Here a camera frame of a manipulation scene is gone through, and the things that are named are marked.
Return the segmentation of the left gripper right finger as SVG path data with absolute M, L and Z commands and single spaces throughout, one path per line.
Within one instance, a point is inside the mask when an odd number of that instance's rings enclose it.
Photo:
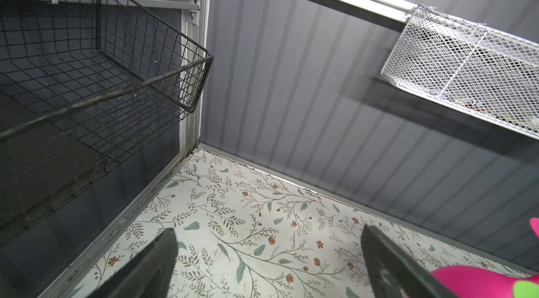
M 361 246 L 376 297 L 455 296 L 378 228 L 364 227 Z

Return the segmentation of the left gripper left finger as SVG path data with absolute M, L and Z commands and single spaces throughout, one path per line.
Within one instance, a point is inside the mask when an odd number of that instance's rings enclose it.
M 165 229 L 90 297 L 166 297 L 178 256 L 175 231 Z

